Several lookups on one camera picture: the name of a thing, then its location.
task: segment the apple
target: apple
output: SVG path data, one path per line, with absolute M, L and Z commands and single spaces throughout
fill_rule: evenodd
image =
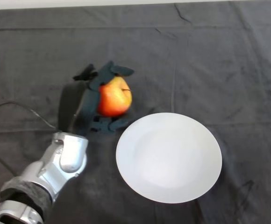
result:
M 131 105 L 132 96 L 122 77 L 114 77 L 108 84 L 100 87 L 98 113 L 106 117 L 124 114 Z

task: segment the white wall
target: white wall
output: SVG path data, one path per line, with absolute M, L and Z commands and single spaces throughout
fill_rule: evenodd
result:
M 173 2 L 223 1 L 223 0 L 0 0 L 0 9 L 43 8 L 73 6 L 138 5 Z

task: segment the wire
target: wire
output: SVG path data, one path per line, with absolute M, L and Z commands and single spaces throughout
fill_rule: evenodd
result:
M 5 103 L 0 104 L 0 107 L 2 107 L 4 105 L 9 105 L 9 104 L 17 105 L 19 107 L 22 107 L 22 108 L 26 109 L 27 111 L 32 112 L 34 115 L 36 115 L 38 118 L 40 118 L 49 127 L 53 128 L 55 130 L 57 129 L 55 126 L 53 126 L 52 124 L 50 124 L 47 120 L 45 120 L 40 114 L 38 114 L 36 111 L 34 111 L 30 107 L 28 107 L 26 105 L 23 105 L 21 103 L 17 103 L 17 102 L 14 102 L 14 101 L 7 101 Z M 17 176 L 17 173 L 8 164 L 6 164 L 6 162 L 3 159 L 1 159 L 1 158 L 0 158 L 0 164 L 2 166 L 4 166 L 13 176 Z

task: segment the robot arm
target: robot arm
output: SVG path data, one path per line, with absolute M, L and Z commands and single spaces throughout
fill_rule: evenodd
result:
M 86 166 L 88 140 L 55 133 L 41 160 L 6 182 L 0 192 L 0 224 L 43 224 L 63 186 Z
M 63 88 L 59 105 L 58 129 L 43 157 L 31 163 L 20 176 L 6 182 L 0 197 L 0 224 L 43 224 L 63 186 L 86 166 L 89 131 L 114 132 L 125 126 L 122 118 L 96 114 L 99 87 L 115 75 L 129 76 L 134 71 L 107 63 L 99 71 L 89 65 L 75 82 Z

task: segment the table surface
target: table surface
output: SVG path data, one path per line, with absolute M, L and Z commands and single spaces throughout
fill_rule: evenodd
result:
M 88 136 L 88 164 L 47 223 L 271 224 L 271 2 L 204 2 L 0 11 L 0 103 L 57 123 L 62 87 L 88 63 L 136 70 L 129 115 L 180 113 L 204 124 L 223 156 L 197 200 L 150 201 L 122 179 L 122 133 Z M 16 106 L 0 110 L 0 154 L 17 172 L 52 131 Z M 11 175 L 0 165 L 0 187 Z

